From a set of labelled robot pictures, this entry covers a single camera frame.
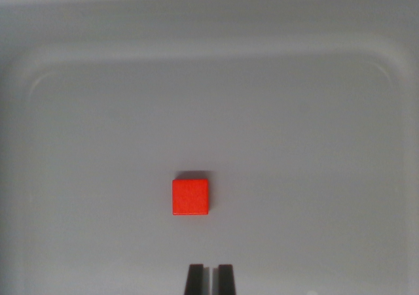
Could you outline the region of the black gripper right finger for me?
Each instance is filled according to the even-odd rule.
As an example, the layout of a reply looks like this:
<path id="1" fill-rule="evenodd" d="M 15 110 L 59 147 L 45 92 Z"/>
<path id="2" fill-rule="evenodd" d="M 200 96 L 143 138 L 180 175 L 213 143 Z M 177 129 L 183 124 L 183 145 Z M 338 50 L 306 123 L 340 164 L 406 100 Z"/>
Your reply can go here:
<path id="1" fill-rule="evenodd" d="M 232 264 L 220 264 L 213 269 L 211 293 L 213 295 L 236 295 Z"/>

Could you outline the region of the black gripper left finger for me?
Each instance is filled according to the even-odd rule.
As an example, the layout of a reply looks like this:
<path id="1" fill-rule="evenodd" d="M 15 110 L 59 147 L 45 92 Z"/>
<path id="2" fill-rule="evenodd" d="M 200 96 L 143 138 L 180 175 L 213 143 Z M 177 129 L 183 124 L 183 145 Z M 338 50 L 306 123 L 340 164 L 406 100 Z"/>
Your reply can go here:
<path id="1" fill-rule="evenodd" d="M 210 293 L 209 270 L 203 264 L 191 264 L 187 273 L 184 295 L 208 295 Z"/>

